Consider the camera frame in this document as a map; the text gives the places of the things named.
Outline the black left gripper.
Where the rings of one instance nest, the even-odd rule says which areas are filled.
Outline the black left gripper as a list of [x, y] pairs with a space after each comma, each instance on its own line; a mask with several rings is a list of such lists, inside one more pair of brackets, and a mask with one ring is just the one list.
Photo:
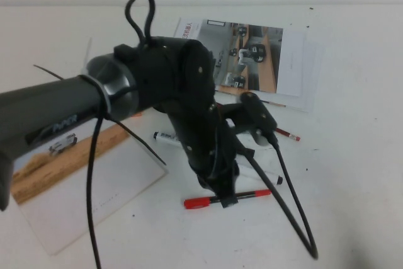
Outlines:
[[192, 153], [192, 170], [202, 188], [214, 192], [223, 208], [237, 203], [235, 183], [239, 176], [237, 148], [233, 143], [216, 143], [208, 152]]

